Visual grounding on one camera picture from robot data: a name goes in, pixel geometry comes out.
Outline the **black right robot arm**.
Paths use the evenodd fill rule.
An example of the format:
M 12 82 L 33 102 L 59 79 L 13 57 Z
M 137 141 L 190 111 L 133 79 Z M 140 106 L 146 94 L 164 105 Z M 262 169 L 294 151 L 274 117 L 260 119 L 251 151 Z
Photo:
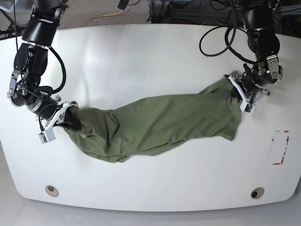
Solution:
M 78 103 L 62 102 L 58 93 L 66 83 L 65 65 L 52 48 L 55 33 L 67 8 L 65 0 L 35 0 L 21 46 L 16 47 L 14 70 L 11 74 L 7 96 L 12 105 L 26 106 L 37 115 L 41 142 L 55 139 L 53 127 L 79 130 L 81 123 L 74 115 Z M 62 69 L 62 82 L 58 88 L 41 86 L 41 77 L 48 64 L 48 52 L 58 60 Z

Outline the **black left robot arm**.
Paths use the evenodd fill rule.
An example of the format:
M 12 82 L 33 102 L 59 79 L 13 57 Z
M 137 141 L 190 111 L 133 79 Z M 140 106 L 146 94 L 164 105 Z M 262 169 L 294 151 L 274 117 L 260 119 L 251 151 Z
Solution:
M 235 87 L 242 101 L 241 111 L 252 112 L 255 103 L 264 95 L 270 95 L 268 85 L 275 85 L 283 77 L 279 65 L 280 42 L 275 34 L 273 10 L 267 0 L 239 0 L 238 10 L 242 16 L 248 37 L 248 46 L 256 61 L 244 60 L 244 72 L 225 75 Z

